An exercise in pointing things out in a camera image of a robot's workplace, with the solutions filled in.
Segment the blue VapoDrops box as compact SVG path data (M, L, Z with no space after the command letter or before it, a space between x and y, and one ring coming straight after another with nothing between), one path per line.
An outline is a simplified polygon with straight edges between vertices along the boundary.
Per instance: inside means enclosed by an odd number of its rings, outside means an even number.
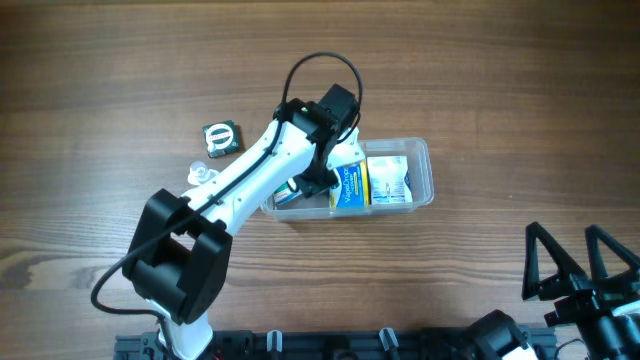
M334 170L338 183L329 190L329 206L361 208L370 205L369 177L365 161Z

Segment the white green medicine box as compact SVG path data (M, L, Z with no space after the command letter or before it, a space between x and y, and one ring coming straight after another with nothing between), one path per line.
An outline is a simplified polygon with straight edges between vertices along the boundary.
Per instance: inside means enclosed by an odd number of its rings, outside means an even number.
M274 191L273 201L276 206L279 206L294 200L300 195L301 191L299 190L295 180L289 179Z

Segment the green Zam-Buk box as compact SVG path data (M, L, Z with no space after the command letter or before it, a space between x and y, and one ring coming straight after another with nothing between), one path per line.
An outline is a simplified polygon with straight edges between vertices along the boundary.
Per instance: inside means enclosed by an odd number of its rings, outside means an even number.
M239 131L232 120L205 125L202 131L209 158L233 154L240 150Z

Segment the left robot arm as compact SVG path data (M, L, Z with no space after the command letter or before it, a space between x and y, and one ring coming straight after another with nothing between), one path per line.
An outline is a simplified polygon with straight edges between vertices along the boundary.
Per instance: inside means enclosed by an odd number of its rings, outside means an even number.
M309 198L334 186L334 147L346 140L361 97L338 84L319 102L286 100L261 140L181 196L145 204L122 273L161 320L170 356L196 359L213 338L207 310L226 278L234 236L276 189L292 181Z

